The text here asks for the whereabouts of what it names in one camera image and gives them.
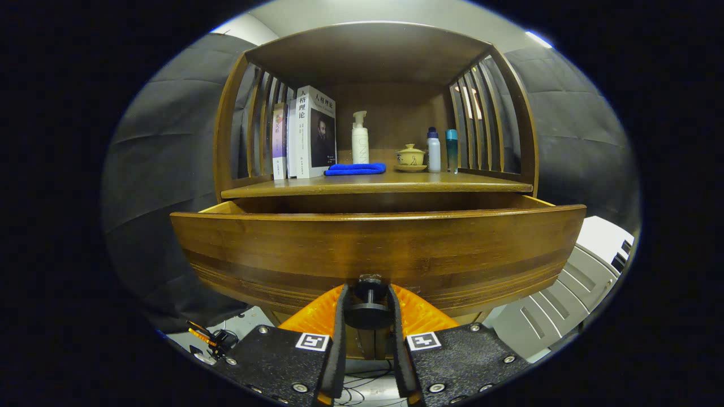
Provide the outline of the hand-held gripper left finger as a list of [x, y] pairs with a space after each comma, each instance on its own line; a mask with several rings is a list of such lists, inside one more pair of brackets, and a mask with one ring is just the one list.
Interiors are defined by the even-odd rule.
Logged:
[[263, 406], [329, 406], [346, 368], [347, 284], [327, 291], [277, 327], [259, 324], [212, 367]]

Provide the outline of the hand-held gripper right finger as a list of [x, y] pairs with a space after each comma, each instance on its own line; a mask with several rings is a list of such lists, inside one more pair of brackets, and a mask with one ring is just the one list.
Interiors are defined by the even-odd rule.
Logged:
[[388, 286], [391, 354], [409, 406], [473, 406], [532, 364], [480, 322], [458, 324], [408, 289]]

